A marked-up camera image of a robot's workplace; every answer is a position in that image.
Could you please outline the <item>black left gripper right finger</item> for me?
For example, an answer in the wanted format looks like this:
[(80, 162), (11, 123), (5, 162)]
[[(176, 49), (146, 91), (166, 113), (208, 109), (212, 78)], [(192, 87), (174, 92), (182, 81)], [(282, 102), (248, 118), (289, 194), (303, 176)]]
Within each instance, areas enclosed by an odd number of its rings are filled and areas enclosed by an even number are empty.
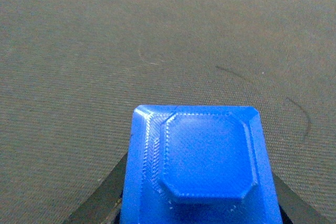
[(282, 223), (330, 224), (313, 207), (302, 200), (276, 174), (273, 174)]

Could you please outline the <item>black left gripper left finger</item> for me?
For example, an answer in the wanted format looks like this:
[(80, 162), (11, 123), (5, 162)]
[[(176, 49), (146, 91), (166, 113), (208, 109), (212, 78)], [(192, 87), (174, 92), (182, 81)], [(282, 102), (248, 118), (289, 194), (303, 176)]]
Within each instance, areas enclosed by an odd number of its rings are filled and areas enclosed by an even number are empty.
[(63, 223), (119, 223), (128, 155)]

